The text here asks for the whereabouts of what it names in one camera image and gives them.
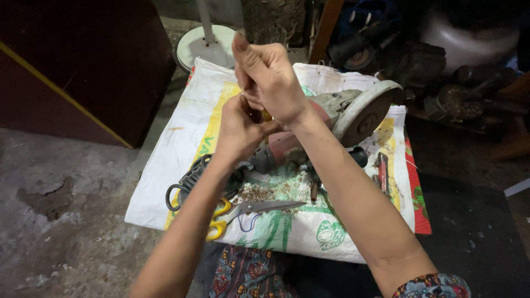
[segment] scissor blade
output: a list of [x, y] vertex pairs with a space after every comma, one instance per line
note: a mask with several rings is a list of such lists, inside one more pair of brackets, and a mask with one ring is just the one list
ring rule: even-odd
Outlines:
[[269, 210], [282, 210], [304, 206], [306, 202], [298, 201], [269, 201], [269, 202], [252, 202], [252, 203], [240, 203], [238, 206], [241, 208], [241, 213], [247, 212], [261, 212]]

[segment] yellow edge trim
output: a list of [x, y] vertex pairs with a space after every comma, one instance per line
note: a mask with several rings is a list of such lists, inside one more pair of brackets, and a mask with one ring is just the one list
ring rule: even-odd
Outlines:
[[61, 95], [64, 99], [66, 99], [69, 103], [71, 103], [73, 106], [75, 106], [81, 113], [85, 114], [87, 117], [92, 119], [96, 124], [101, 126], [104, 130], [106, 130], [109, 134], [111, 134], [113, 137], [115, 137], [117, 140], [122, 142], [127, 148], [132, 149], [133, 147], [129, 145], [124, 139], [122, 139], [120, 136], [118, 136], [115, 132], [112, 131], [107, 125], [103, 124], [101, 121], [99, 121], [94, 115], [92, 115], [87, 109], [83, 108], [82, 105], [80, 105], [77, 101], [75, 101], [73, 98], [70, 97], [70, 95], [66, 94], [64, 90], [59, 88], [54, 82], [50, 81], [47, 77], [45, 77], [43, 74], [41, 74], [38, 70], [35, 69], [35, 67], [31, 66], [24, 58], [20, 57], [17, 53], [15, 53], [13, 50], [11, 50], [7, 45], [5, 45], [3, 42], [0, 41], [0, 50], [2, 50], [4, 53], [6, 53], [8, 56], [13, 58], [16, 62], [18, 62], [22, 67], [27, 69], [30, 73], [32, 73], [35, 77], [37, 77], [39, 80], [41, 80], [44, 84], [46, 84], [48, 87], [50, 87], [53, 91], [55, 91], [57, 94]]

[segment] scissors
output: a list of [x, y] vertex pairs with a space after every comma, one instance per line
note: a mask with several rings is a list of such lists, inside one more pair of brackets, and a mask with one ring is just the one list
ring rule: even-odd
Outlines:
[[210, 231], [215, 229], [217, 230], [217, 233], [212, 236], [210, 235], [206, 236], [206, 241], [212, 241], [212, 240], [219, 239], [226, 232], [226, 226], [234, 218], [238, 217], [240, 214], [247, 213], [247, 212], [283, 210], [283, 209], [304, 206], [306, 204], [305, 202], [298, 202], [298, 201], [267, 201], [267, 202], [240, 203], [240, 204], [234, 205], [234, 208], [232, 208], [232, 204], [226, 198], [221, 198], [221, 200], [225, 203], [225, 206], [221, 210], [215, 211], [213, 218], [215, 218], [218, 215], [228, 212], [230, 209], [232, 209], [232, 211], [230, 211], [230, 213], [228, 213], [228, 215], [224, 219], [220, 221], [212, 220], [212, 222], [210, 222]]

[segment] cloth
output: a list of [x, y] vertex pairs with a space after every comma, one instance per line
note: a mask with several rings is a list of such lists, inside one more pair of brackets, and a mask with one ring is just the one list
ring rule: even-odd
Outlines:
[[[375, 77], [358, 73], [340, 74], [325, 66], [295, 64], [294, 70], [308, 94], [365, 90], [378, 82]], [[221, 108], [228, 98], [239, 92], [236, 78], [232, 70], [201, 59], [196, 60], [196, 68], [190, 77], [131, 198], [126, 222], [166, 229], [174, 218], [174, 213], [168, 212], [164, 201], [168, 186], [179, 181], [195, 159], [215, 150]], [[373, 163], [377, 153], [381, 151], [389, 157], [391, 200], [414, 231], [417, 213], [414, 211], [416, 206], [412, 200], [412, 186], [405, 159], [405, 112], [404, 107], [391, 107], [376, 133], [360, 146], [369, 153], [369, 164], [365, 169], [370, 176], [376, 173]], [[307, 174], [298, 173], [292, 164], [286, 164], [270, 175], [252, 173], [247, 179], [249, 183], [232, 200], [233, 203], [254, 196], [261, 200], [289, 199], [307, 201], [309, 204], [288, 211], [263, 214], [255, 220], [255, 228], [249, 233], [242, 232], [237, 220], [234, 220], [219, 242], [364, 262], [349, 235], [331, 214], [324, 196], [319, 194], [316, 204], [311, 204]], [[243, 226], [248, 228], [253, 217], [254, 214], [242, 215]]]
[[[226, 246], [215, 272], [210, 298], [298, 297], [284, 282], [286, 265], [283, 253], [270, 250]], [[428, 274], [402, 286], [393, 297], [467, 298], [471, 291], [467, 283], [454, 274]]]

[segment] angle grinder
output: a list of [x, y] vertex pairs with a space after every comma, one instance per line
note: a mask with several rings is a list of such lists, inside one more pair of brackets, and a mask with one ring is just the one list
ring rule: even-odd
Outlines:
[[[393, 81], [382, 81], [365, 91], [344, 90], [308, 97], [311, 107], [345, 148], [351, 148], [372, 135], [383, 121], [393, 101], [403, 98], [403, 88]], [[359, 150], [349, 150], [361, 165], [365, 160]], [[266, 174], [288, 161], [306, 157], [305, 151], [291, 132], [269, 136], [268, 144], [262, 143], [250, 157], [250, 164]]]

